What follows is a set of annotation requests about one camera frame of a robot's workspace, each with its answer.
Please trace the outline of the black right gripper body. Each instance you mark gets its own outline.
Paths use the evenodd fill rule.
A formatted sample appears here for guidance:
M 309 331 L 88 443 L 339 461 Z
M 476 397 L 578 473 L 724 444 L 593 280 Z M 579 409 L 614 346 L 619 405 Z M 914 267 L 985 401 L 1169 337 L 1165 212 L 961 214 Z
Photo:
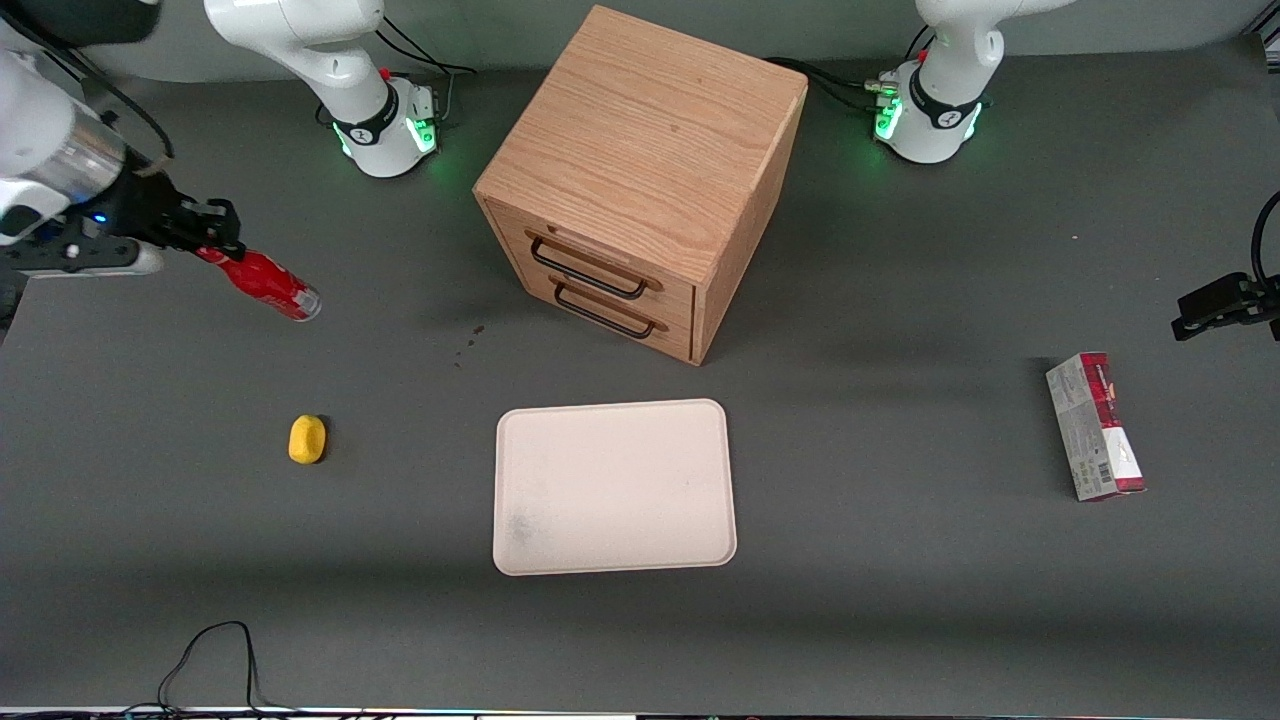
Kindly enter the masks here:
M 129 237 L 161 249 L 193 252 L 193 242 L 177 231 L 184 204 L 193 202 L 165 173 L 138 176 L 123 170 L 101 193 L 92 197 L 92 215 L 109 234 Z

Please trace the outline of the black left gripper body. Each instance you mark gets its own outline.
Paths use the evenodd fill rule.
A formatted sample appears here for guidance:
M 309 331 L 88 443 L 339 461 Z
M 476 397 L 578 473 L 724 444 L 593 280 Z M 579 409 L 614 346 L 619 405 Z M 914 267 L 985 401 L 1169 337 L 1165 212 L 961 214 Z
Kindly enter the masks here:
M 1279 288 L 1277 277 L 1251 281 L 1248 284 L 1253 299 L 1242 319 L 1243 325 L 1266 324 L 1272 338 L 1280 341 L 1279 329 Z

